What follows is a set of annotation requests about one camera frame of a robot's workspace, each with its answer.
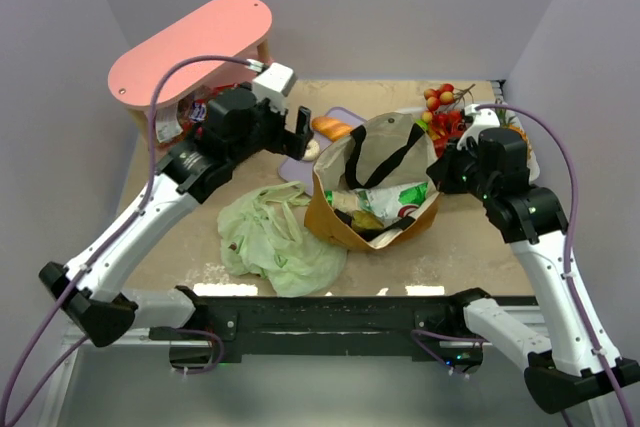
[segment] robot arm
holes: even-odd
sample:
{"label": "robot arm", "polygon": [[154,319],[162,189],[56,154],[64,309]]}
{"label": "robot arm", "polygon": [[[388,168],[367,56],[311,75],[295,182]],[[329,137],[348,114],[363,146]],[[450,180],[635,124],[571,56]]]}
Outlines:
{"label": "robot arm", "polygon": [[[274,63],[252,85],[223,91],[209,101],[205,121],[157,163],[144,212],[95,260],[65,303],[66,313],[96,346],[113,343],[131,328],[181,327],[191,317],[193,302],[182,292],[125,293],[124,283],[180,219],[231,180],[238,164],[264,149],[302,158],[312,137],[310,111],[300,107],[295,133],[285,128],[285,99],[294,82],[290,68]],[[138,209],[140,198],[84,252],[64,266],[50,262],[41,270],[41,280],[55,297],[86,268],[94,249]]]}
{"label": "robot arm", "polygon": [[529,183],[527,145],[501,129],[496,114],[470,105],[472,125],[452,139],[428,174],[445,193],[470,192],[522,264],[548,328],[543,337],[511,318],[488,294],[464,306],[467,328],[489,340],[523,372],[534,400],[549,413],[611,391],[598,353],[621,380],[639,380],[638,365],[620,357],[605,332],[573,261],[571,275],[602,349],[596,351],[562,268],[567,219],[549,189]]}

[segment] gray floor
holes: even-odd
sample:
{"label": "gray floor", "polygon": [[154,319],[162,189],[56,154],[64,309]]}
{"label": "gray floor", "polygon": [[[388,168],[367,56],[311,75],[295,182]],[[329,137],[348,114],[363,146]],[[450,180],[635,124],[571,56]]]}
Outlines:
{"label": "gray floor", "polygon": [[[485,349],[470,381],[405,358],[247,356],[184,378],[167,347],[83,348],[64,427],[563,426],[529,398],[522,376]],[[586,406],[570,412],[591,426]]]}

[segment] bread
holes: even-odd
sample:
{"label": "bread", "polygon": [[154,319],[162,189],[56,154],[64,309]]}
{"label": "bread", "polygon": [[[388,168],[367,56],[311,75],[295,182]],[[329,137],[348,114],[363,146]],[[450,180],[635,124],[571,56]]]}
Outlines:
{"label": "bread", "polygon": [[324,135],[331,142],[348,135],[353,127],[332,117],[316,117],[311,121],[311,128]]}

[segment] brown shopping bag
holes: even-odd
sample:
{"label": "brown shopping bag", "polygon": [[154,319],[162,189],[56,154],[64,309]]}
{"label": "brown shopping bag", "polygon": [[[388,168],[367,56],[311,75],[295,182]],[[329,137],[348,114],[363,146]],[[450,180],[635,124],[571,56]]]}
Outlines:
{"label": "brown shopping bag", "polygon": [[[350,250],[376,251],[425,231],[435,219],[438,191],[427,176],[437,160],[433,142],[410,114],[375,117],[327,147],[313,166],[313,196],[304,225],[315,236]],[[325,191],[428,182],[424,203],[367,242],[342,222]]]}

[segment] cable connector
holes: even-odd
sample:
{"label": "cable connector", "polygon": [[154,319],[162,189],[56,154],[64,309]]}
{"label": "cable connector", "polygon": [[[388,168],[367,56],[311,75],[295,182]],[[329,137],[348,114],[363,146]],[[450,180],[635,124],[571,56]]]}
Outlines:
{"label": "cable connector", "polygon": [[259,60],[254,60],[254,59],[247,59],[247,60],[249,61],[249,65],[247,65],[247,69],[253,70],[254,72],[257,72],[259,74],[267,70],[267,64],[265,64],[264,62],[260,62]]}

